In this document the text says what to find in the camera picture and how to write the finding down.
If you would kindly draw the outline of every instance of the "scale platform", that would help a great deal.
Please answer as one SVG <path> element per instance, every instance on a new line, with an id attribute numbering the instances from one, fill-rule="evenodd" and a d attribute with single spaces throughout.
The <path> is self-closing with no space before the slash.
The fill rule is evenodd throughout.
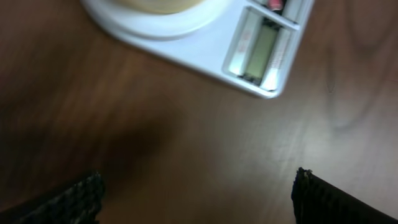
<path id="1" fill-rule="evenodd" d="M 263 98 L 280 95 L 313 0 L 204 0 L 176 14 L 149 14 L 114 0 L 81 0 L 115 38 Z"/>

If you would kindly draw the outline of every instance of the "brown table surface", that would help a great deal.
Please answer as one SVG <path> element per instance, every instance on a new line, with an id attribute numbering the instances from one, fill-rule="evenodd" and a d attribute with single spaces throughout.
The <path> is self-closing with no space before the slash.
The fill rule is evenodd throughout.
<path id="1" fill-rule="evenodd" d="M 100 30 L 0 2 L 0 210 L 85 170 L 103 223 L 293 223 L 298 167 L 398 218 L 398 1 L 318 0 L 262 100 Z"/>

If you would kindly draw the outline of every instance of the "display screen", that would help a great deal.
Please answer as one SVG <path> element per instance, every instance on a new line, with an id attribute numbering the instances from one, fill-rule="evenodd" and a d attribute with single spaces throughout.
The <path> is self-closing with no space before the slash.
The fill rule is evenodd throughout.
<path id="1" fill-rule="evenodd" d="M 279 66 L 275 61 L 281 61 L 284 56 L 279 52 L 287 42 L 283 38 L 286 32 L 281 25 L 247 9 L 229 61 L 229 72 L 260 85 L 269 68 Z"/>
<path id="2" fill-rule="evenodd" d="M 248 81 L 260 85 L 269 58 L 274 49 L 279 27 L 280 26 L 274 22 L 263 19 L 257 40 L 255 41 L 249 62 L 244 72 L 244 78 Z"/>

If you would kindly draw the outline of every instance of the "black mesh material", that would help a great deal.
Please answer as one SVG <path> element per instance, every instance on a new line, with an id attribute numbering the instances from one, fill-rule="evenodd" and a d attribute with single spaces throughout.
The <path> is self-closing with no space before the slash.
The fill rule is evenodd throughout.
<path id="1" fill-rule="evenodd" d="M 93 172 L 0 213 L 0 223 L 96 223 L 95 216 L 101 210 L 104 191 L 100 174 Z"/>
<path id="2" fill-rule="evenodd" d="M 293 185 L 296 224 L 398 224 L 398 220 L 300 168 Z"/>

